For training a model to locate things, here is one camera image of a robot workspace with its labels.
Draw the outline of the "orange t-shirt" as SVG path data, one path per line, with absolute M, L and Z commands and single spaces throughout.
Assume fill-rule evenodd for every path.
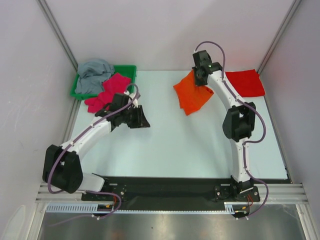
M 207 86 L 196 86 L 194 71 L 191 70 L 179 83 L 173 86 L 179 106 L 186 116 L 199 111 L 214 95 Z

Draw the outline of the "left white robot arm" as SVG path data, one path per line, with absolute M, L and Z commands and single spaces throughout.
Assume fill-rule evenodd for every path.
M 50 145 L 45 153 L 42 179 L 50 193 L 73 194 L 76 191 L 92 192 L 99 200 L 110 195 L 106 179 L 95 173 L 83 172 L 81 161 L 95 144 L 122 124 L 130 129 L 150 127 L 143 107 L 138 104 L 140 94 L 116 93 L 110 103 L 95 113 L 93 120 L 81 133 L 63 144 Z

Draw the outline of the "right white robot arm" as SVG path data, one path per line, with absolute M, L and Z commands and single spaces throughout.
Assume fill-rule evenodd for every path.
M 216 198 L 245 201 L 253 190 L 254 183 L 247 173 L 245 154 L 248 151 L 244 147 L 244 142 L 252 136 L 255 128 L 255 113 L 243 105 L 244 99 L 231 85 L 220 63 L 212 62 L 207 51 L 197 51 L 192 57 L 195 85 L 210 87 L 226 109 L 222 130 L 231 144 L 232 175 L 228 192 L 224 193 L 222 188 L 218 187 Z

